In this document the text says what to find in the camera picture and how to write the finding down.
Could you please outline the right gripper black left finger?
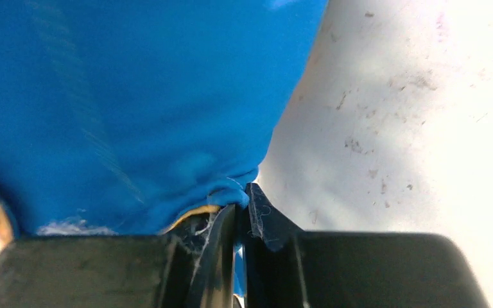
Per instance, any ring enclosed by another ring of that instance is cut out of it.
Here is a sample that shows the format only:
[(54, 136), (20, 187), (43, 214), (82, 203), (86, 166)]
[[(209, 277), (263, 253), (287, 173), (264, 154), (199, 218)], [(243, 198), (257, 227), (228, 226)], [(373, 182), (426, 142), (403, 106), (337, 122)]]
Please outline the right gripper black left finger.
[(204, 245), (173, 234), (21, 239), (0, 250), (0, 307), (231, 307), (236, 208)]

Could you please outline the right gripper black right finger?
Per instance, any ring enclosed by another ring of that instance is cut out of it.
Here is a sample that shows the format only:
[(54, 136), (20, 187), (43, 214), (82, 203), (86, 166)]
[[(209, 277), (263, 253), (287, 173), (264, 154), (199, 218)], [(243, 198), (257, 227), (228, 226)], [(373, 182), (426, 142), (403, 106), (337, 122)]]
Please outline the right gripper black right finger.
[(247, 307), (487, 307), (463, 253), (436, 234), (301, 229), (257, 184), (242, 213)]

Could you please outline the yellow and blue pillowcase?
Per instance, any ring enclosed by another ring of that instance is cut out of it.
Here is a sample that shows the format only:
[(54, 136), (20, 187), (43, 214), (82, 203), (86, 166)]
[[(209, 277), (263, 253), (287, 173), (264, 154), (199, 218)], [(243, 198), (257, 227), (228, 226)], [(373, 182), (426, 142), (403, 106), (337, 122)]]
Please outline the yellow and blue pillowcase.
[(0, 1), (0, 250), (173, 234), (236, 208), (327, 1)]

